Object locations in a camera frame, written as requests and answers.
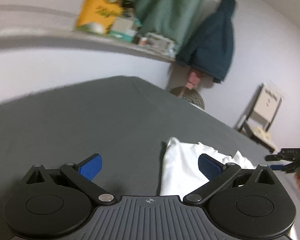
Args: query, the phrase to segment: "green curtain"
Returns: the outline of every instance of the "green curtain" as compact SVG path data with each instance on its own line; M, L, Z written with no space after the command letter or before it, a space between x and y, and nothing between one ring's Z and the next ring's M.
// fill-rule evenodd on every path
M192 20L203 0L130 0L134 1L142 34L156 32L176 43L176 51L187 38Z

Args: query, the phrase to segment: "white wall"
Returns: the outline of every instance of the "white wall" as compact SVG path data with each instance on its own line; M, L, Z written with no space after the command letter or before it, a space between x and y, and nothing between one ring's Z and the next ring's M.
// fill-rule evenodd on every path
M278 147L300 147L300 31L261 0L237 2L232 67L221 85L204 80L199 91L206 111L234 126L257 87L272 82L285 95L271 128L274 142ZM49 22L51 28L71 29L80 3L81 0L0 0L0 5L7 5L0 6L0 27L32 23L42 27ZM7 22L12 16L18 20ZM0 101L119 74L140 76L162 88L168 84L169 64L165 62L100 51L43 48L30 51L0 51ZM183 85L186 71L175 67L168 88Z
M300 147L300 30L261 0L237 0L233 24L235 52L225 82L205 79L199 88L206 112L233 127L257 87L274 83L285 99L270 129L273 141ZM181 73L175 67L169 87L184 82Z

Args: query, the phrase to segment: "gray table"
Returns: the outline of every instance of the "gray table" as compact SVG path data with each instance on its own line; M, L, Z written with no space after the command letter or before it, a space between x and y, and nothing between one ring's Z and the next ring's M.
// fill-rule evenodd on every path
M136 77L113 77L29 95L0 105L0 239L9 192L35 163L47 169L98 152L94 182L120 195L158 195L161 160L170 137L239 150L254 165L267 150L235 130Z

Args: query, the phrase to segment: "hooded jacket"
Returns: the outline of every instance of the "hooded jacket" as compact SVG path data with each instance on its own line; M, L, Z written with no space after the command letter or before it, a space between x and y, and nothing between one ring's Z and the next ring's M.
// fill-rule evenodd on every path
M231 17L235 0L221 0L217 11L208 16L176 56L180 65L189 65L220 83L230 68L234 38Z

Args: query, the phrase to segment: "jacket hood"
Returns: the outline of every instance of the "jacket hood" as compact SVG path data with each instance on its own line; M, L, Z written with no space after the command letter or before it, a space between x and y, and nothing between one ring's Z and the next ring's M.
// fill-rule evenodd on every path
M231 17L234 12L235 5L235 0L221 0L217 11L222 11Z

